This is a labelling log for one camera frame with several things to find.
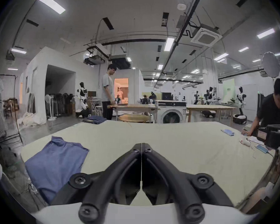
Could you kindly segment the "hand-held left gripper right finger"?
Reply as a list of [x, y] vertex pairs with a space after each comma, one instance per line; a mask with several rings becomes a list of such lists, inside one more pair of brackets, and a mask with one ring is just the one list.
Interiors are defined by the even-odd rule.
[[179, 222], [202, 222], [203, 204], [234, 207], [212, 176], [179, 171], [147, 143], [142, 145], [142, 190], [152, 205], [174, 203]]

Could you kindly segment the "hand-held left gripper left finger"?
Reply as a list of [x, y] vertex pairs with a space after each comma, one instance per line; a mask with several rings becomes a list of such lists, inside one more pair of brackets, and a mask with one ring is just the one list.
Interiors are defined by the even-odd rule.
[[83, 223], [103, 223], [109, 203], [130, 205], [140, 190], [142, 145], [136, 144], [106, 170], [73, 174], [51, 205], [82, 203], [78, 217]]

